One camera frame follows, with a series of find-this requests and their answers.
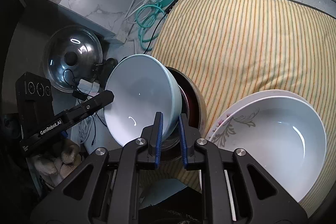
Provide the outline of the large white leaf-pattern plate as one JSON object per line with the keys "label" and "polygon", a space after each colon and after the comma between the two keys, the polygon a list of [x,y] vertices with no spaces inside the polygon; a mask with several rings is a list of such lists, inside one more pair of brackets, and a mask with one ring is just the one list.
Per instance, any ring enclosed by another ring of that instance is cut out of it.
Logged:
{"label": "large white leaf-pattern plate", "polygon": [[245,149],[296,200],[316,182],[326,155],[326,133],[312,106],[271,96],[239,108],[210,141],[221,149]]}

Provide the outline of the white ceramic bowl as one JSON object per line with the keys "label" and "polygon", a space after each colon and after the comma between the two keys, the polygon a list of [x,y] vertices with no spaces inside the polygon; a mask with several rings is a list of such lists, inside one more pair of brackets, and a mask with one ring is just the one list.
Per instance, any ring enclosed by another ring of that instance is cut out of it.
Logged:
{"label": "white ceramic bowl", "polygon": [[114,100],[104,107],[104,119],[114,140],[124,146],[141,136],[144,127],[163,114],[162,140],[177,126],[182,111],[182,96],[177,81],[168,69],[150,55],[131,55],[110,74],[106,90]]}

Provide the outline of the large steel bowl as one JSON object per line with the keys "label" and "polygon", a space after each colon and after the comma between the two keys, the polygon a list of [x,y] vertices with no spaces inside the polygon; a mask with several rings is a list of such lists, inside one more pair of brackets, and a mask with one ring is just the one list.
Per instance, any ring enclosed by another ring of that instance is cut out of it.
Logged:
{"label": "large steel bowl", "polygon": [[[189,126],[197,128],[200,133],[205,130],[207,110],[201,91],[194,82],[182,72],[172,67],[167,67],[180,88],[182,96],[182,111],[186,114]],[[181,158],[181,146],[178,126],[162,143],[161,164],[166,164]]]}

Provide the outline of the pink floral deep plate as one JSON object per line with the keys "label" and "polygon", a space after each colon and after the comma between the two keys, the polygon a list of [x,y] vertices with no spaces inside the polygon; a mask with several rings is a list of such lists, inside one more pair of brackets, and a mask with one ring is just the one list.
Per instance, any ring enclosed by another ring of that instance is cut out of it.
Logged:
{"label": "pink floral deep plate", "polygon": [[260,91],[260,92],[248,95],[248,96],[242,98],[241,100],[239,100],[238,102],[234,103],[233,105],[231,105],[227,110],[225,110],[219,116],[219,118],[216,119],[216,121],[214,121],[214,123],[210,127],[205,139],[210,140],[212,135],[214,134],[214,132],[225,121],[225,119],[228,118],[235,111],[239,110],[241,107],[243,107],[243,106],[245,106],[245,105],[247,105],[247,104],[249,104],[253,101],[256,101],[256,100],[266,98],[266,97],[274,97],[274,96],[293,97],[293,98],[297,98],[297,99],[299,99],[303,102],[309,103],[309,102],[307,102],[306,99],[304,99],[303,97],[301,97],[298,94],[295,94],[295,93],[290,92],[290,91],[280,90],[280,89],[264,90],[264,91]]}

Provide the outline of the white charger plug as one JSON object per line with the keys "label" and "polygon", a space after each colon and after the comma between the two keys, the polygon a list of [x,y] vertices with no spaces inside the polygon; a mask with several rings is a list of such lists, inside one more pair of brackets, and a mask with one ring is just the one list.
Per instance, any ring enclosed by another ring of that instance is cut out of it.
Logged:
{"label": "white charger plug", "polygon": [[89,96],[96,96],[99,93],[100,85],[97,82],[88,82],[84,79],[80,79],[77,88],[84,94]]}

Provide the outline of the yellow striped towel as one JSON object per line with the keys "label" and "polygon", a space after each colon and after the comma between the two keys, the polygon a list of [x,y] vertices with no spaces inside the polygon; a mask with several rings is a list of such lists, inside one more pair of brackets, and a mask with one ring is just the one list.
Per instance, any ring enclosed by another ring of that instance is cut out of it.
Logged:
{"label": "yellow striped towel", "polygon": [[152,56],[190,78],[207,108],[205,128],[240,99],[269,89],[309,102],[326,130],[321,173],[301,201],[308,216],[335,184],[335,19],[287,0],[179,0]]}

